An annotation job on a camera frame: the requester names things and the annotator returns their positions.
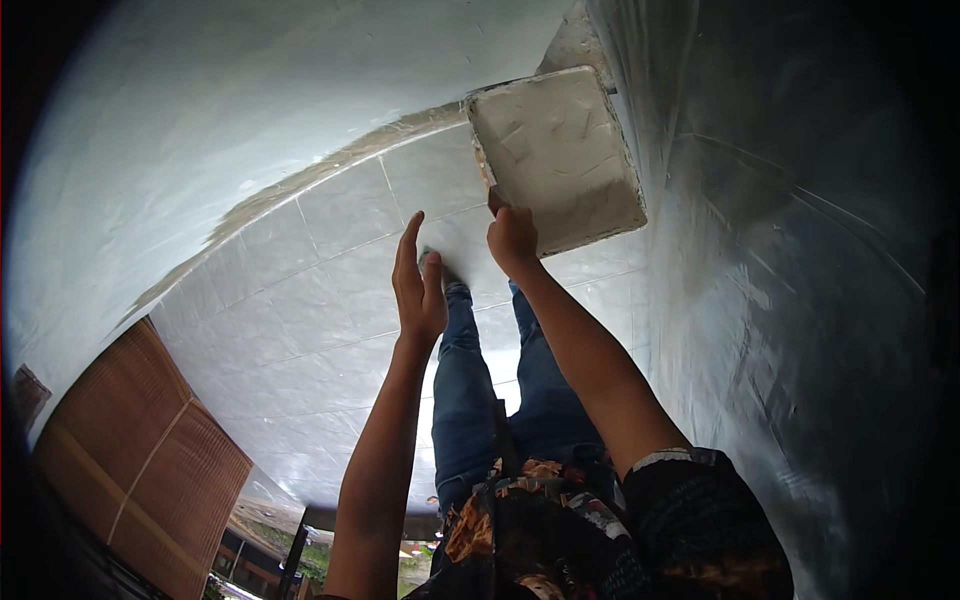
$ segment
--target blue jeans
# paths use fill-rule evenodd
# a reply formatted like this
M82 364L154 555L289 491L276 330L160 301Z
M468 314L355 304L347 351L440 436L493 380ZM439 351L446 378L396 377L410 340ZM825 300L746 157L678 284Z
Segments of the blue jeans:
M516 368L520 408L510 417L510 427L520 463L531 456L568 463L578 456L602 453L603 441L560 373L530 303L512 281L510 289L520 331ZM473 298L466 285L455 283L446 290L446 303L450 319L440 342L440 366L433 383L432 432L443 514L470 496L471 488L486 479L497 458L496 395L480 354Z

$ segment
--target patterned shirt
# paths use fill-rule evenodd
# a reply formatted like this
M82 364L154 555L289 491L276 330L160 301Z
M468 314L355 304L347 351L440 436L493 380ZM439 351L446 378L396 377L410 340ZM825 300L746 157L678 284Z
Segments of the patterned shirt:
M750 489L719 450L672 448L622 484L609 457L528 460L444 521L421 598L792 598L790 567Z

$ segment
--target sleeve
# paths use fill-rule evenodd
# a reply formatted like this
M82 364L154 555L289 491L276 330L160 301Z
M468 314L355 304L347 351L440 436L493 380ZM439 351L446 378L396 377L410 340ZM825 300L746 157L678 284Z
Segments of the sleeve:
M783 548L723 452L654 452L621 488L630 533L665 597L793 597Z

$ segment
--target person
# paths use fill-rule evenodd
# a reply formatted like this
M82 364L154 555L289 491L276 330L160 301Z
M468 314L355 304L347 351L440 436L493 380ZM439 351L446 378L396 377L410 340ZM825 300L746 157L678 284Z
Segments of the person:
M325 598L396 594L420 388L443 334L433 441L443 541L408 598L792 598L786 556L720 451L693 447L627 351L546 272L528 209L487 242L520 332L519 410L503 418L470 291L399 241L400 334L340 492Z

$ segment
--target plaster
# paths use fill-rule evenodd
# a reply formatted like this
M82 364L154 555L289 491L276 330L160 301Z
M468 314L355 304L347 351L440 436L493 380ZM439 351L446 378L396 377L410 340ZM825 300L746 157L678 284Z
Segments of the plaster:
M234 206L400 115L533 73L572 4L118 3L14 193L4 368L26 363L53 393L30 443Z
M533 210L541 255L646 223L623 134L592 67L479 92L468 114L508 201Z

